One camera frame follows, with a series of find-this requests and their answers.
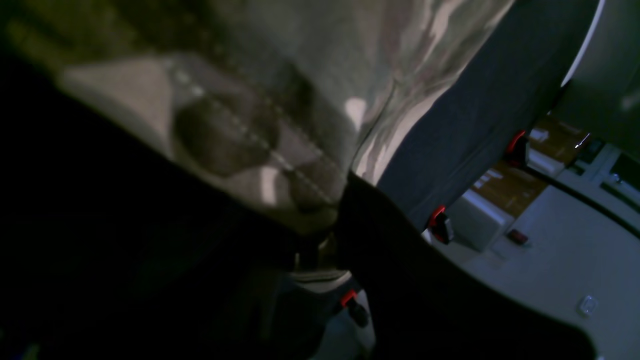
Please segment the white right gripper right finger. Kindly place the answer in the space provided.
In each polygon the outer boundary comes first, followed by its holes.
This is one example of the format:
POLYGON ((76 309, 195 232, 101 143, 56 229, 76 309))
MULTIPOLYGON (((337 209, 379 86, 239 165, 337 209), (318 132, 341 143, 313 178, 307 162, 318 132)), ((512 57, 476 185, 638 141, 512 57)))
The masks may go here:
POLYGON ((338 257, 365 290, 373 360, 595 360, 590 338, 482 284, 354 173, 334 226, 338 257))

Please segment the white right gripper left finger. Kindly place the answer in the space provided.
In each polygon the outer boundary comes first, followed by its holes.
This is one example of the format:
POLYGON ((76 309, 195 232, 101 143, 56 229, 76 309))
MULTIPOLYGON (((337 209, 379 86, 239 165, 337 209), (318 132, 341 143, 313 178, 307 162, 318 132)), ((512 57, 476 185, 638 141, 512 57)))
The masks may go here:
POLYGON ((304 360, 285 234, 1 53, 3 360, 304 360))

